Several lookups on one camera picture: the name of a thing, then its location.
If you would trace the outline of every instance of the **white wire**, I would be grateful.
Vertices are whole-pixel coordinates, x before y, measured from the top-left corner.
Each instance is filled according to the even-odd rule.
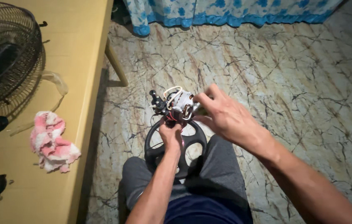
[[[168,101],[168,103],[166,104],[166,108],[167,108],[168,110],[171,110],[171,109],[172,109],[172,107],[169,107],[169,104],[176,98],[176,96],[178,96],[179,94],[182,93],[183,88],[182,88],[181,86],[174,86],[174,87],[171,87],[171,88],[165,90],[165,92],[164,92],[164,97],[165,97],[165,100],[166,100],[166,93],[169,92],[169,91],[171,91],[172,89],[177,89],[177,88],[179,88],[179,91],[178,91],[178,92]]]

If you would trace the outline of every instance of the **marble floor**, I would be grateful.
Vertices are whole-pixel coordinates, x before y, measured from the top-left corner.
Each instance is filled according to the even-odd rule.
[[[352,0],[324,24],[196,26],[152,23],[146,38],[112,23],[109,37],[129,86],[106,87],[87,223],[118,223],[123,163],[144,157],[149,90],[193,93],[216,83],[352,202]],[[117,80],[108,62],[106,79]],[[209,138],[211,131],[202,125]],[[255,223],[303,223],[274,178],[235,146]],[[199,147],[189,149],[189,158]]]

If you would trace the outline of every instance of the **blue floral curtain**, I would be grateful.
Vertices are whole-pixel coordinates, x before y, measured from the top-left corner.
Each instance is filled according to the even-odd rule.
[[[133,31],[150,33],[150,22],[166,26],[204,23],[238,27],[241,23],[321,23],[342,0],[124,0]]]

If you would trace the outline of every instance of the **table leg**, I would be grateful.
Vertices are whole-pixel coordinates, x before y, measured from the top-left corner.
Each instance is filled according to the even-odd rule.
[[[105,55],[107,56],[109,62],[117,73],[119,80],[121,81],[121,86],[128,86],[129,83],[126,79],[125,73],[122,70],[121,64],[119,63],[119,60],[114,52],[114,49],[112,49],[109,43],[109,38],[107,38],[107,43],[105,45]]]

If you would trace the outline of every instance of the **gray pants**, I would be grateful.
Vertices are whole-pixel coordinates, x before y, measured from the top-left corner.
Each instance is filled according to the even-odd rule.
[[[169,201],[195,194],[230,199],[243,210],[249,209],[243,175],[232,144],[213,135],[207,147],[206,155],[198,158],[193,172],[196,174],[186,178],[184,184],[174,184]],[[131,157],[123,165],[122,186],[130,210],[152,176],[139,157]]]

